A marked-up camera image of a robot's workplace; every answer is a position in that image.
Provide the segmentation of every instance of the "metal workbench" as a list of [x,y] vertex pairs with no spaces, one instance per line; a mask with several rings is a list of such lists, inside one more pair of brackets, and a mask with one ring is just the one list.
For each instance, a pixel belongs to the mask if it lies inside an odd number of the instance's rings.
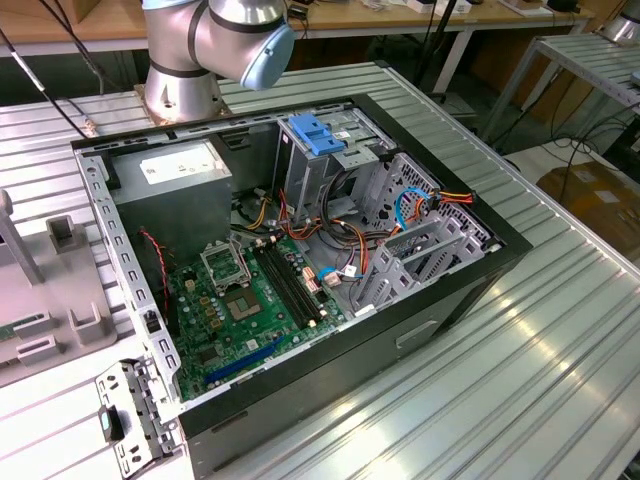
[[[638,270],[391,69],[293,72],[269,91],[222,90],[235,112],[368,92],[536,248],[450,332],[213,478],[617,477],[640,449]],[[79,102],[104,133],[150,124],[132,93]],[[45,104],[0,109],[0,186],[23,233],[62,212],[87,225],[123,338],[0,390],[2,478],[118,477],[91,381],[141,348],[72,137]],[[187,465],[178,457],[142,478],[189,478]]]
[[529,45],[491,110],[481,133],[483,140],[489,139],[501,122],[504,109],[509,105],[538,55],[549,58],[552,64],[533,89],[523,106],[524,109],[544,92],[558,69],[564,68],[589,82],[602,94],[592,107],[592,115],[588,116],[590,121],[582,127],[582,131],[586,131],[599,119],[599,113],[607,98],[614,99],[623,107],[635,106],[633,110],[640,113],[640,87],[631,83],[631,74],[640,70],[640,45],[621,47],[596,33],[539,37],[533,39]]

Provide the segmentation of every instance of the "red wire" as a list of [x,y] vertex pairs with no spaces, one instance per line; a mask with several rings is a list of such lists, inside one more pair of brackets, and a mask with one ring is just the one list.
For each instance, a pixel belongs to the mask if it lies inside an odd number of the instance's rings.
[[165,317],[169,314],[169,286],[167,285],[167,268],[164,263],[164,257],[162,256],[162,250],[156,239],[151,236],[145,230],[140,230],[147,239],[153,244],[153,248],[156,250],[158,260],[160,260],[160,269],[162,270],[162,287],[164,288],[164,314]]

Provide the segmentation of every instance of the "black cable on floor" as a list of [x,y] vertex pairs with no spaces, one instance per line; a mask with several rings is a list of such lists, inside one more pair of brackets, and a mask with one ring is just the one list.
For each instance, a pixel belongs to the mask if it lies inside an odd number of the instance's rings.
[[560,195],[558,196],[558,203],[560,205],[562,205],[562,200],[564,199],[564,194],[567,190],[567,182],[569,180],[569,171],[571,170],[571,166],[573,165],[573,159],[576,156],[576,153],[578,152],[578,148],[580,147],[580,145],[587,140],[587,138],[589,137],[589,135],[591,134],[591,132],[595,131],[597,128],[601,127],[603,124],[607,123],[608,121],[610,121],[613,118],[616,118],[618,115],[622,115],[624,112],[627,112],[629,110],[633,110],[634,108],[637,108],[638,106],[640,106],[640,102],[638,103],[634,103],[632,105],[629,105],[628,107],[623,108],[622,110],[609,115],[608,117],[603,118],[602,120],[600,120],[598,123],[596,123],[593,127],[591,127],[587,133],[585,133],[582,138],[580,139],[580,141],[578,143],[576,143],[576,146],[573,149],[573,153],[571,154],[571,157],[569,158],[569,163],[567,164],[567,170],[564,172],[564,178],[562,180],[562,188],[560,190]]

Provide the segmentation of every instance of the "chip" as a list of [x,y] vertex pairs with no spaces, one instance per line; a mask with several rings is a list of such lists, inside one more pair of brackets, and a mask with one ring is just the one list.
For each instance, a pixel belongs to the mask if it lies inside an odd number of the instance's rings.
[[207,362],[218,358],[218,351],[215,347],[209,347],[206,350],[198,352],[198,358],[203,364],[206,364]]
[[240,288],[227,294],[224,302],[236,322],[262,311],[258,297],[251,288]]

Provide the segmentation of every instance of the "metal bracket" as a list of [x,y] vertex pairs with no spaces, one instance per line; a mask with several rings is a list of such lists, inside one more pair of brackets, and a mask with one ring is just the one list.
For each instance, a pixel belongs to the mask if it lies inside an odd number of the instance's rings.
[[[151,389],[156,383],[153,368],[151,359],[120,361],[95,380],[100,402],[107,409],[115,408],[122,425],[124,437],[113,446],[122,478],[171,456],[183,442],[177,421],[160,423]],[[106,431],[107,425],[100,420]]]

